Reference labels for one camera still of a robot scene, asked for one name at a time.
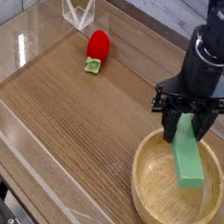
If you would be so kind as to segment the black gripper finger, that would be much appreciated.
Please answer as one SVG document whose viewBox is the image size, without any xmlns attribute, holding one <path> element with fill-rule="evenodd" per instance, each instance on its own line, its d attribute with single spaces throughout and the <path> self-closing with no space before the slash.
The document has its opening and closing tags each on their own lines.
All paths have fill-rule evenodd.
<svg viewBox="0 0 224 224">
<path fill-rule="evenodd" d="M 216 110 L 205 110 L 193 116 L 191 121 L 195 139 L 197 141 L 201 140 L 205 136 L 206 132 L 211 128 L 212 124 L 215 122 L 219 112 Z"/>
<path fill-rule="evenodd" d="M 164 129 L 163 137 L 167 142 L 173 141 L 180 118 L 181 113 L 179 112 L 179 110 L 174 110 L 173 108 L 165 108 L 162 112 L 161 122 Z"/>
</svg>

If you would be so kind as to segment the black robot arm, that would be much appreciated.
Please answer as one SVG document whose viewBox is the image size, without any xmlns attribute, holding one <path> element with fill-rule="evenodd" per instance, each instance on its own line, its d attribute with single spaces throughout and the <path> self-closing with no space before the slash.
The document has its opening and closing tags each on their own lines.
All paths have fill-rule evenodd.
<svg viewBox="0 0 224 224">
<path fill-rule="evenodd" d="M 151 109 L 162 115 L 164 139 L 171 142 L 183 113 L 192 114 L 195 138 L 201 140 L 224 115 L 224 0 L 209 0 L 207 21 L 194 28 L 182 68 L 156 84 Z"/>
</svg>

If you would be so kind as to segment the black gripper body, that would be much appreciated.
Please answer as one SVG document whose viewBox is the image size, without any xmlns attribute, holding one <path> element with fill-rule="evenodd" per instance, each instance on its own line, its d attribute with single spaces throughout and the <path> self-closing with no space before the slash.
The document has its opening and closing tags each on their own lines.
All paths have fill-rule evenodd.
<svg viewBox="0 0 224 224">
<path fill-rule="evenodd" d="M 156 97 L 153 98 L 153 112 L 166 112 L 173 109 L 180 113 L 204 114 L 216 111 L 224 114 L 224 83 L 217 84 L 211 95 L 191 93 L 182 82 L 180 75 L 156 84 Z"/>
</svg>

